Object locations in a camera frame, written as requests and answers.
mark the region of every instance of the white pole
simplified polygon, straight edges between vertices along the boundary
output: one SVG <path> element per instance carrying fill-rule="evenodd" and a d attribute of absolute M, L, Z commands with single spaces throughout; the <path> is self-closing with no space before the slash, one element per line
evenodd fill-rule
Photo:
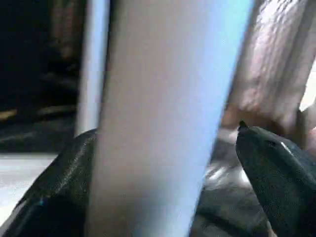
<path fill-rule="evenodd" d="M 109 0 L 88 0 L 76 135 L 98 126 L 109 27 Z"/>
<path fill-rule="evenodd" d="M 121 0 L 89 237 L 184 237 L 252 0 Z"/>

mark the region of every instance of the white pipe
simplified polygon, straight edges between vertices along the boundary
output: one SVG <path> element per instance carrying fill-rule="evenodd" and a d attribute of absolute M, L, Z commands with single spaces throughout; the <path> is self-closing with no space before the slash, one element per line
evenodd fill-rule
<path fill-rule="evenodd" d="M 252 0 L 121 0 L 87 236 L 187 235 Z"/>
<path fill-rule="evenodd" d="M 98 126 L 109 27 L 109 0 L 89 0 L 76 135 Z"/>

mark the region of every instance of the pointed black tip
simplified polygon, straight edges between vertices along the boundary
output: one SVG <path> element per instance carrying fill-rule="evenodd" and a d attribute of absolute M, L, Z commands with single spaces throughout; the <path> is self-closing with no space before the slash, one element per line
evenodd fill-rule
<path fill-rule="evenodd" d="M 248 128 L 247 124 L 244 121 L 239 122 L 238 131 L 240 131 L 242 128 Z"/>

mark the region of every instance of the black leather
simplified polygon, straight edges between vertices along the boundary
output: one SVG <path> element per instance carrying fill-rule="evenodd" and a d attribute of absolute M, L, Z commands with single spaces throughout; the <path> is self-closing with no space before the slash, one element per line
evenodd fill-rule
<path fill-rule="evenodd" d="M 83 235 L 95 138 L 95 130 L 77 137 L 37 178 L 0 229 L 3 237 Z M 235 147 L 218 141 L 192 237 L 267 236 L 266 217 L 240 171 Z"/>
<path fill-rule="evenodd" d="M 278 237 L 316 236 L 316 163 L 293 142 L 239 128 L 236 150 Z"/>
<path fill-rule="evenodd" d="M 233 144 L 222 140 L 215 143 L 197 213 L 209 219 L 220 218 L 218 225 L 235 236 L 267 236 L 266 215 Z"/>

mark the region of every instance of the curtain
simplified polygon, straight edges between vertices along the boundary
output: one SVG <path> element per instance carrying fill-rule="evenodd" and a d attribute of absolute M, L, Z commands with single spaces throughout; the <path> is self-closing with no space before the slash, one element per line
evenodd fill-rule
<path fill-rule="evenodd" d="M 85 0 L 53 0 L 51 10 L 51 46 L 63 60 L 81 56 Z"/>
<path fill-rule="evenodd" d="M 315 0 L 256 1 L 228 104 L 292 126 L 315 54 Z"/>

